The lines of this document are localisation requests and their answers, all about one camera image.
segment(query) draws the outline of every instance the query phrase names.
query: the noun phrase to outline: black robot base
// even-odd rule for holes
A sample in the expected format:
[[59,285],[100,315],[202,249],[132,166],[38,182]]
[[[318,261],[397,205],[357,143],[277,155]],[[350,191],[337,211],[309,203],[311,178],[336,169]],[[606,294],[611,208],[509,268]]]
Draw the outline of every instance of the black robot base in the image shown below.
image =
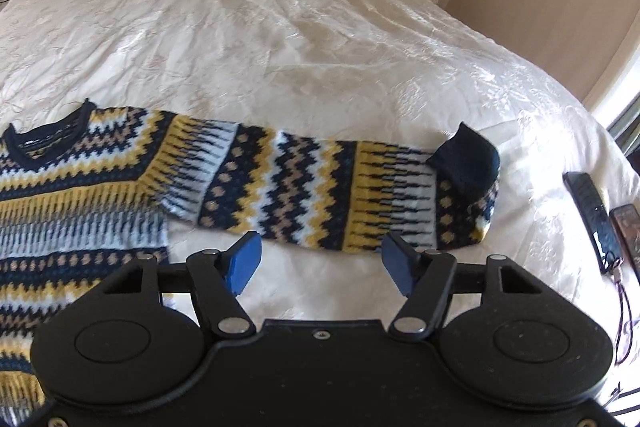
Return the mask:
[[[594,400],[613,357],[599,325],[510,259],[460,264],[390,233],[408,297],[377,320],[268,320],[235,296],[260,263],[247,233],[186,263],[136,259],[36,332],[49,398],[29,427],[613,427]],[[190,293],[200,325],[162,305]],[[482,302],[443,327],[452,295]]]

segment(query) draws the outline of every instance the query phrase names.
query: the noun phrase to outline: zigzag pattern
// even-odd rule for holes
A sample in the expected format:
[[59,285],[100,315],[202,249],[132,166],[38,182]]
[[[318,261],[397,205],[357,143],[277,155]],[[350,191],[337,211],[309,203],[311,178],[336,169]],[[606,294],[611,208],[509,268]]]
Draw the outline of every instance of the zigzag pattern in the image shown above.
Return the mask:
[[136,255],[165,263],[168,216],[327,250],[376,251],[389,230],[417,249],[462,247],[484,237],[497,195],[495,149],[482,146],[496,175],[469,200],[429,153],[382,142],[89,101],[26,134],[10,126],[0,140],[0,415],[26,417],[41,397],[28,375],[38,325]]

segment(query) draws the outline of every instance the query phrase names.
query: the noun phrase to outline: smartphone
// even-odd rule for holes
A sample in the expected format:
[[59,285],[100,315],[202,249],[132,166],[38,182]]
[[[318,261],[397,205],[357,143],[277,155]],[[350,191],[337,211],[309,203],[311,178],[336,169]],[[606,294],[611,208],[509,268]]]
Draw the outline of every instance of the smartphone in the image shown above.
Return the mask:
[[622,262],[622,248],[600,194],[586,172],[565,172],[564,184],[571,192],[589,233],[601,273],[612,273]]
[[611,211],[616,231],[640,282],[640,214],[632,204],[624,204]]

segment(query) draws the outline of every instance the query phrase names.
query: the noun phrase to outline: bed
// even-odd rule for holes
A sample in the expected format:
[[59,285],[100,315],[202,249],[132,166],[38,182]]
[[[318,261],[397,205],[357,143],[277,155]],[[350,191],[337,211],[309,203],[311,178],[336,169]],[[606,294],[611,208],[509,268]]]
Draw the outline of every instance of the bed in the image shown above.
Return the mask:
[[[13,0],[0,13],[0,56],[2,128],[58,120],[85,98],[431,150],[464,121],[498,148],[502,166],[488,235],[458,259],[507,255],[616,334],[616,289],[561,175],[590,172],[609,208],[640,207],[640,178],[560,84],[427,0]],[[237,238],[172,227],[175,262]],[[623,281],[637,310],[629,266]],[[240,300],[258,324],[388,324],[403,302],[377,255],[269,242]],[[450,316],[478,302],[456,298]],[[177,306],[193,313],[187,301]],[[612,368],[603,397],[619,381],[633,386],[638,346]]]

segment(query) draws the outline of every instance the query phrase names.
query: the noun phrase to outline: circular cover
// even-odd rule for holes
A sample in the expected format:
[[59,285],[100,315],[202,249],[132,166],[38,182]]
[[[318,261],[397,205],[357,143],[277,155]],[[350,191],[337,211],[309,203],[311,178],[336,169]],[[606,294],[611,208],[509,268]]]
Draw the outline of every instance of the circular cover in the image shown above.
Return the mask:
[[195,370],[204,339],[191,319],[116,297],[124,299],[71,306],[38,328],[31,362],[48,396],[87,406],[133,404],[162,396]]
[[612,360],[605,331],[555,296],[508,295],[453,319],[439,350],[447,366],[482,397],[549,410],[594,396]]

